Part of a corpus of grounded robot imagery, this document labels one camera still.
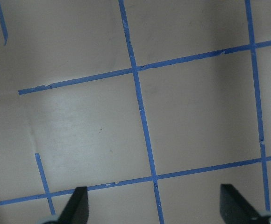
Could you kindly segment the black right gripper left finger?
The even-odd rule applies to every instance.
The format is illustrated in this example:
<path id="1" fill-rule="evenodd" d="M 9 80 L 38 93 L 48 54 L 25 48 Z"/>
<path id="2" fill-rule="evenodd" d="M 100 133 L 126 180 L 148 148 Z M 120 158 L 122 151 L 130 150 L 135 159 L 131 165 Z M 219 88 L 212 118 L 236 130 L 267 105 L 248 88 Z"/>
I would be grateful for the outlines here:
<path id="1" fill-rule="evenodd" d="M 86 224 L 89 218 L 87 187 L 76 187 L 59 216 L 58 224 Z"/>

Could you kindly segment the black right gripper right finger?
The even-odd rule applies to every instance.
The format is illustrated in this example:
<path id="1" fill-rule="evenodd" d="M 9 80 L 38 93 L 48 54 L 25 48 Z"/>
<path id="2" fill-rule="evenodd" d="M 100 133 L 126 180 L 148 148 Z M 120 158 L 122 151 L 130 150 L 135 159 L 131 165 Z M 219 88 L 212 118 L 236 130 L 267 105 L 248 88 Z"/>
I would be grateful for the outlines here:
<path id="1" fill-rule="evenodd" d="M 260 214 L 232 184 L 220 186 L 220 215 L 226 224 L 257 224 Z"/>

